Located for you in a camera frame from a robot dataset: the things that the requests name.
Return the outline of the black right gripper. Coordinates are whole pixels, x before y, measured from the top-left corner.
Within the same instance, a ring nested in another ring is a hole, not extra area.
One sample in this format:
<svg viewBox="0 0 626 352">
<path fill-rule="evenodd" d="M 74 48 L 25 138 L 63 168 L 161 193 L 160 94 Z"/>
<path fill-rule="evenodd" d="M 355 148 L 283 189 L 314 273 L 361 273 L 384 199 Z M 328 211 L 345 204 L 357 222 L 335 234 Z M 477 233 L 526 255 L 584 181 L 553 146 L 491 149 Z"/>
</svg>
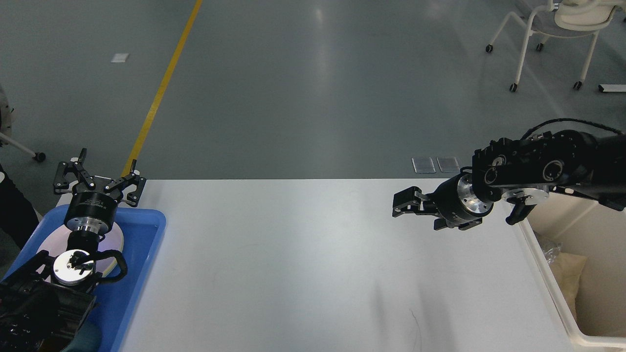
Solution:
<svg viewBox="0 0 626 352">
<path fill-rule="evenodd" d="M 482 219 L 491 213 L 493 203 L 478 197 L 472 174 L 458 174 L 441 183 L 432 193 L 432 199 L 416 186 L 395 193 L 392 208 L 394 218 L 403 214 L 435 216 L 433 230 L 468 230 L 482 223 Z"/>
</svg>

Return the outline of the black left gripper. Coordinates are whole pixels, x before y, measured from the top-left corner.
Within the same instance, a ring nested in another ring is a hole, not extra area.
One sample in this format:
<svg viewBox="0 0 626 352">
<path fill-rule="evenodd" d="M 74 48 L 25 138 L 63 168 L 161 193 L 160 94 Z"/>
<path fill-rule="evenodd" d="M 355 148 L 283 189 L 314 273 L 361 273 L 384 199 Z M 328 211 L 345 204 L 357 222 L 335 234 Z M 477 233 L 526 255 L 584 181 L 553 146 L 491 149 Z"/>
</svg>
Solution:
<svg viewBox="0 0 626 352">
<path fill-rule="evenodd" d="M 94 177 L 83 166 L 87 149 L 81 149 L 77 160 L 60 162 L 53 180 L 55 195 L 71 194 L 65 226 L 71 230 L 110 232 L 120 203 L 136 208 L 139 205 L 147 178 L 136 169 L 132 159 L 129 171 L 108 184 L 95 183 Z"/>
</svg>

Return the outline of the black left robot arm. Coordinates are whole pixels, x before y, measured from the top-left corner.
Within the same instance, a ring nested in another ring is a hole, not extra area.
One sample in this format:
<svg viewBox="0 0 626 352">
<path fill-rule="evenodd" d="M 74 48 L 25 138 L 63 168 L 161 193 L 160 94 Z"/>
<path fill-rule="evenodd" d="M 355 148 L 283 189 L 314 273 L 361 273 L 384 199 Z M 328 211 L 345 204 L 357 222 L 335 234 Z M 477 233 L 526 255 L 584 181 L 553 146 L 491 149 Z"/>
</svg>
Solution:
<svg viewBox="0 0 626 352">
<path fill-rule="evenodd" d="M 83 165 L 86 155 L 82 149 L 75 161 L 60 162 L 54 176 L 54 193 L 72 196 L 64 251 L 40 250 L 1 282 L 3 352 L 64 349 L 93 310 L 96 288 L 128 274 L 122 250 L 100 249 L 100 243 L 112 231 L 118 206 L 138 205 L 147 179 L 136 160 L 119 178 L 92 176 Z"/>
</svg>

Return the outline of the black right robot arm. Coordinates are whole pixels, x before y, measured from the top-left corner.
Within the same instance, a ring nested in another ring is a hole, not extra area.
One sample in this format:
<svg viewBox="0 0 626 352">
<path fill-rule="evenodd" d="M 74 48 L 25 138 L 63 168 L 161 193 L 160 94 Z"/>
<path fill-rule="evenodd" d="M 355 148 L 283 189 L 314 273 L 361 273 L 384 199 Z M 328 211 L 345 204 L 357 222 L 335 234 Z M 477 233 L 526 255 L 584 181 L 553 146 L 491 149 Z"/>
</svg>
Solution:
<svg viewBox="0 0 626 352">
<path fill-rule="evenodd" d="M 626 137 L 622 130 L 582 120 L 610 132 L 597 137 L 578 130 L 556 133 L 538 130 L 519 139 L 501 138 L 474 151 L 470 166 L 423 194 L 416 186 L 394 194 L 392 216 L 433 216 L 434 230 L 468 230 L 483 222 L 496 202 L 513 206 L 506 223 L 514 225 L 551 193 L 595 201 L 609 209 L 625 209 Z"/>
</svg>

